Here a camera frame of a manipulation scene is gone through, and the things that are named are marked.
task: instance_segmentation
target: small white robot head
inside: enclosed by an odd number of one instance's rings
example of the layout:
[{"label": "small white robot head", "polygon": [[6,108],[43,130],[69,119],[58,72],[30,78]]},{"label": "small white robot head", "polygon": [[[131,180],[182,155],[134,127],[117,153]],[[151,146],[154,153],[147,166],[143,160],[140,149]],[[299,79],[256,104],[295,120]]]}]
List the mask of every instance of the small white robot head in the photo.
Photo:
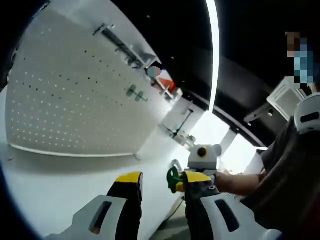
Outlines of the small white robot head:
[{"label": "small white robot head", "polygon": [[188,168],[216,170],[217,158],[221,156],[222,148],[216,145],[196,145],[190,149]]},{"label": "small white robot head", "polygon": [[294,124],[299,134],[320,131],[320,93],[304,99],[294,111]]}]

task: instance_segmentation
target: orange object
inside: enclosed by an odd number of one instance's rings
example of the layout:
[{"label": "orange object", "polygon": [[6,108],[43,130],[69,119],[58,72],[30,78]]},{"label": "orange object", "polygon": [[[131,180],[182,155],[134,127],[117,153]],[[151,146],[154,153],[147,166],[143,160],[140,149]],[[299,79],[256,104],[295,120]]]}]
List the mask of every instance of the orange object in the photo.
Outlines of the orange object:
[{"label": "orange object", "polygon": [[159,77],[159,81],[160,81],[165,87],[170,86],[170,88],[169,88],[169,92],[170,92],[170,93],[172,93],[172,92],[175,90],[175,88],[176,88],[175,83],[174,83],[173,81],[171,81],[171,80],[168,80],[168,79]]}]

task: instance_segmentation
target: white wall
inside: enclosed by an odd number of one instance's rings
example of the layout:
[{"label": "white wall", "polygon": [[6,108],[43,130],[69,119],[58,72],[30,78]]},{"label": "white wall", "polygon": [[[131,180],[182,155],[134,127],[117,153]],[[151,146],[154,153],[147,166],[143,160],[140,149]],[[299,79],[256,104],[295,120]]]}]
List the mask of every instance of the white wall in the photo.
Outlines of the white wall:
[{"label": "white wall", "polygon": [[187,167],[190,152],[156,129],[137,158],[57,157],[25,152],[7,145],[5,99],[0,94],[0,159],[8,189],[32,228],[45,237],[61,233],[73,215],[98,195],[107,194],[115,179],[143,172],[142,219],[139,239],[149,239],[181,196],[172,194],[166,181],[173,159]]},{"label": "white wall", "polygon": [[181,129],[181,131],[185,131],[185,133],[189,134],[205,111],[183,97],[180,98],[179,101],[174,105],[173,109],[167,114],[161,124],[173,131],[177,130],[181,126],[182,122],[186,119],[189,113],[187,109],[190,106],[194,113],[191,114]]}]

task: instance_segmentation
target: pegboard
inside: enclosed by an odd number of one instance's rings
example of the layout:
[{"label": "pegboard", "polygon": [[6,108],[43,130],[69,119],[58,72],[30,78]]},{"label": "pegboard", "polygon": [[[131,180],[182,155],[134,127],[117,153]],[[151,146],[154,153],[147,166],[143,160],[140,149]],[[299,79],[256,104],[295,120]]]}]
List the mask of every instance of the pegboard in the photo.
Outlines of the pegboard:
[{"label": "pegboard", "polygon": [[47,8],[9,76],[7,141],[49,154],[134,154],[171,109],[91,32]]}]

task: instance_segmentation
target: person's arm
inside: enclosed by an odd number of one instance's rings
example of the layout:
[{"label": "person's arm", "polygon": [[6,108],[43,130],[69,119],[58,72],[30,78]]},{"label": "person's arm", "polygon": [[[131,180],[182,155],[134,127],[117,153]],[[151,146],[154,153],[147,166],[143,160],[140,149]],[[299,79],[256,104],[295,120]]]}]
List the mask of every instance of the person's arm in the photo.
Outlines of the person's arm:
[{"label": "person's arm", "polygon": [[216,173],[215,185],[223,193],[247,196],[260,185],[266,177],[266,172],[250,175],[227,175],[221,172]]}]

